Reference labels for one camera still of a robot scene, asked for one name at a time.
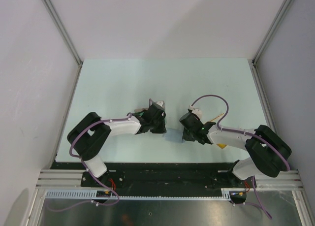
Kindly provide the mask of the light blue cleaning cloth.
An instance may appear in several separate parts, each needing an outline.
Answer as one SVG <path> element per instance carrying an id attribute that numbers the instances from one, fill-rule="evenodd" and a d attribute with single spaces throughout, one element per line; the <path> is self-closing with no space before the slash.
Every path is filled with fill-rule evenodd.
<path id="1" fill-rule="evenodd" d="M 173 143 L 183 143 L 183 131 L 177 129 L 167 128 L 164 134 L 164 139 Z"/>

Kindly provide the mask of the yellow sunglasses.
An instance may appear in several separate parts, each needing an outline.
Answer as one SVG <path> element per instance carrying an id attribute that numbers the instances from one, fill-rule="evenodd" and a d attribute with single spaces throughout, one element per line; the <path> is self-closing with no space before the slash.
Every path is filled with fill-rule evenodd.
<path id="1" fill-rule="evenodd" d="M 216 116 L 215 118 L 211 119 L 210 122 L 215 122 L 215 121 L 220 120 L 220 118 L 221 118 L 222 116 L 224 116 L 224 114 L 225 114 L 225 113 L 219 114 L 219 115 Z M 221 144 L 221 143 L 217 143 L 216 145 L 217 145 L 218 147 L 220 147 L 221 149 L 224 149 L 224 148 L 227 146 L 226 144 Z"/>

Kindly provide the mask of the grey glasses case green lining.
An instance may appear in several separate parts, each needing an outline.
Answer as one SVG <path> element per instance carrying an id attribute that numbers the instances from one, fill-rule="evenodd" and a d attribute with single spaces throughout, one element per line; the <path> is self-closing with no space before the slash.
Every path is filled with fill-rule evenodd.
<path id="1" fill-rule="evenodd" d="M 150 125 L 165 125 L 165 110 L 155 103 L 148 108 L 135 111 L 135 116 L 136 115 L 140 116 L 146 123 Z"/>

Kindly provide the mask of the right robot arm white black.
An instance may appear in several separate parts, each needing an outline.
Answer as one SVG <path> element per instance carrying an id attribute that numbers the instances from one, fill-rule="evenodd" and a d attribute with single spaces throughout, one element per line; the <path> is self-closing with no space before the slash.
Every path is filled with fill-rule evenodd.
<path id="1" fill-rule="evenodd" d="M 249 157 L 238 160 L 228 171 L 227 182 L 239 187 L 246 179 L 256 175 L 276 178 L 281 171 L 289 171 L 288 158 L 292 150 L 268 126 L 256 129 L 232 129 L 220 127 L 214 122 L 202 123 L 200 118 L 188 112 L 179 122 L 184 127 L 183 140 L 204 144 L 224 144 L 247 151 Z"/>

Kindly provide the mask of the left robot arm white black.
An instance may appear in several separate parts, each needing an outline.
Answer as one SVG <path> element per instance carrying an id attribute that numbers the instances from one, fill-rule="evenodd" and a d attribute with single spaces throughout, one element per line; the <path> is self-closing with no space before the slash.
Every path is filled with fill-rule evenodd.
<path id="1" fill-rule="evenodd" d="M 149 107 L 135 113 L 128 113 L 119 119 L 103 120 L 97 113 L 88 113 L 67 135 L 71 144 L 69 154 L 79 158 L 92 174 L 91 180 L 97 186 L 108 183 L 107 167 L 98 155 L 107 138 L 122 134 L 166 133 L 165 102 L 149 100 Z"/>

